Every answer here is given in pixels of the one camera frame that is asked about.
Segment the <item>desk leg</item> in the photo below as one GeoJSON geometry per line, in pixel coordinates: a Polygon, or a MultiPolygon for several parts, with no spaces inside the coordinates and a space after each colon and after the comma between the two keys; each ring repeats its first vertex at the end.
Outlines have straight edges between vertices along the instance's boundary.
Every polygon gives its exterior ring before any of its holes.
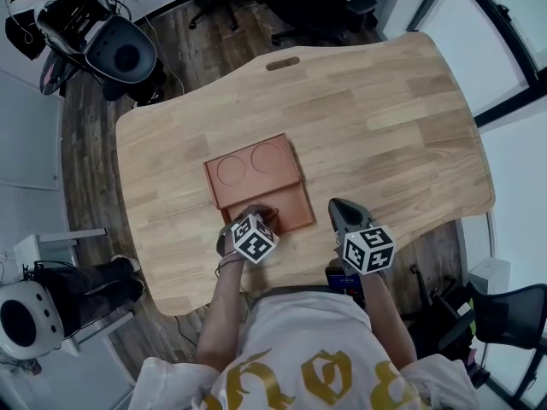
{"type": "Polygon", "coordinates": [[[61,242],[64,240],[78,240],[79,238],[105,236],[106,230],[90,229],[87,231],[60,232],[58,234],[40,234],[38,241],[41,243],[61,242]]]}
{"type": "Polygon", "coordinates": [[[117,330],[118,328],[120,328],[122,325],[124,325],[128,320],[131,320],[133,317],[135,316],[135,314],[133,314],[133,311],[130,311],[126,314],[124,314],[123,316],[121,316],[118,320],[116,320],[114,323],[110,324],[110,325],[106,325],[104,326],[104,328],[100,328],[99,330],[95,331],[95,332],[92,332],[92,334],[90,334],[89,336],[81,339],[78,344],[81,345],[85,342],[87,342],[89,339],[91,339],[92,337],[105,337],[107,336],[108,334],[110,334],[112,331],[115,331],[117,330]]]}

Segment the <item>person's leg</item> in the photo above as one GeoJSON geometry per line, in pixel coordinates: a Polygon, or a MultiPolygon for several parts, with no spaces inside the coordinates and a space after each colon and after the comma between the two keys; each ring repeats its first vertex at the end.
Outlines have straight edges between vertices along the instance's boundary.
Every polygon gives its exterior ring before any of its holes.
{"type": "Polygon", "coordinates": [[[128,280],[135,270],[130,259],[118,256],[110,263],[97,266],[75,267],[73,270],[61,268],[59,275],[67,282],[73,295],[84,295],[106,284],[128,280]]]}
{"type": "Polygon", "coordinates": [[[165,97],[163,90],[156,88],[152,84],[150,76],[138,84],[124,84],[123,86],[126,94],[137,102],[138,106],[159,103],[165,97]]]}
{"type": "Polygon", "coordinates": [[[167,79],[168,76],[163,72],[163,62],[161,62],[159,59],[156,59],[156,65],[154,66],[152,74],[148,77],[147,80],[149,80],[153,85],[158,87],[165,84],[167,79]]]}
{"type": "Polygon", "coordinates": [[[144,286],[136,279],[107,285],[91,294],[78,296],[80,328],[109,314],[128,301],[137,301],[144,286]]]}

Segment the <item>gold lettering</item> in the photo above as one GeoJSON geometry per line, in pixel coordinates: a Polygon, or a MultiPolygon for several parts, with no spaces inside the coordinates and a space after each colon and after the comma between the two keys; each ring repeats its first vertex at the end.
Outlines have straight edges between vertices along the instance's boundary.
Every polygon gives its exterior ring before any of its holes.
{"type": "Polygon", "coordinates": [[[211,394],[208,394],[205,399],[205,404],[207,404],[207,410],[222,410],[222,404],[211,394]]]}
{"type": "Polygon", "coordinates": [[[264,383],[268,405],[274,410],[286,410],[295,400],[294,397],[287,396],[281,392],[279,383],[268,366],[257,362],[258,359],[266,355],[268,351],[261,352],[249,357],[243,363],[239,363],[228,371],[226,375],[226,398],[228,400],[228,410],[236,410],[243,402],[243,396],[249,394],[241,385],[241,377],[245,373],[250,373],[259,377],[264,383]]]}
{"type": "Polygon", "coordinates": [[[376,365],[375,371],[379,384],[374,387],[373,393],[370,395],[370,402],[373,406],[373,410],[394,410],[415,399],[420,400],[420,407],[422,409],[427,409],[428,406],[421,400],[414,387],[408,384],[401,375],[396,374],[391,369],[391,366],[392,364],[389,360],[381,361],[376,365]],[[400,402],[395,402],[393,398],[391,398],[389,387],[391,382],[399,378],[405,382],[403,398],[400,402]]]}
{"type": "Polygon", "coordinates": [[[351,388],[350,357],[342,351],[329,354],[327,351],[321,350],[302,365],[302,375],[306,389],[332,406],[351,388]],[[326,361],[326,364],[321,368],[325,381],[321,381],[315,371],[314,361],[317,359],[326,361]],[[336,368],[339,369],[342,378],[342,389],[339,393],[330,388],[336,378],[336,368]]]}

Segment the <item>black device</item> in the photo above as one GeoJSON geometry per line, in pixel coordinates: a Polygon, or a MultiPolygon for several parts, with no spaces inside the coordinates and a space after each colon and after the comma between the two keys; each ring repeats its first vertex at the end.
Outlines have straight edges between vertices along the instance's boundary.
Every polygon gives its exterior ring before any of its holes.
{"type": "Polygon", "coordinates": [[[359,307],[365,308],[365,297],[358,273],[346,275],[341,266],[330,266],[325,269],[325,275],[332,290],[341,295],[351,296],[359,307]]]}

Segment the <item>orange tray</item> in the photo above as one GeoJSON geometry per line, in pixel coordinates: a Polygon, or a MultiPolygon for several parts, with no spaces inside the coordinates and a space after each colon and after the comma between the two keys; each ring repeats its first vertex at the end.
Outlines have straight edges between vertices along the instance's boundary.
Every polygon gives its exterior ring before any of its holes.
{"type": "Polygon", "coordinates": [[[279,234],[315,222],[285,134],[205,162],[204,168],[225,223],[252,203],[279,210],[279,234]]]}

